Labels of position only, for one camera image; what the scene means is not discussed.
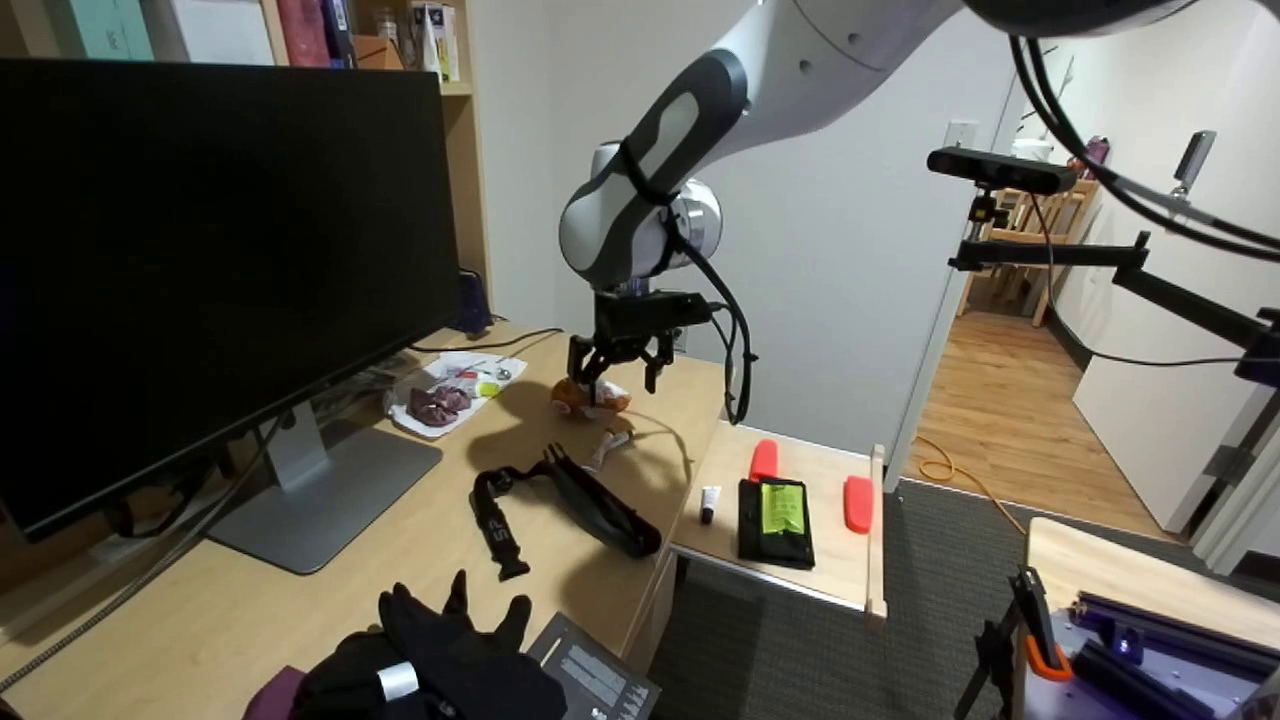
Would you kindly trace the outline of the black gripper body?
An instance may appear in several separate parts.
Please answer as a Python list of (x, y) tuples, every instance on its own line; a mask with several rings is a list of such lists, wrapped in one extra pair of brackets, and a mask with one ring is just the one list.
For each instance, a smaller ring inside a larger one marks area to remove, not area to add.
[(714, 302), (702, 291), (599, 295), (592, 343), (599, 363), (630, 363), (643, 359), (643, 351), (655, 349), (655, 336), (675, 340), (708, 317)]

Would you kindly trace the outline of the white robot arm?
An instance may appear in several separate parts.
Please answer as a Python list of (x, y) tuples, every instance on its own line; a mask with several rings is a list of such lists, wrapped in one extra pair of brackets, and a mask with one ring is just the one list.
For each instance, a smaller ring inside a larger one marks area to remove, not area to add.
[(959, 7), (1009, 37), (1092, 37), (1165, 20), (1191, 0), (754, 0), (754, 7), (649, 105), (560, 213), (560, 255), (595, 291), (595, 333), (567, 343), (567, 379), (607, 363), (669, 363), (675, 324), (639, 336), (611, 306), (690, 252), (665, 213), (694, 173), (756, 143), (829, 129), (867, 99)]

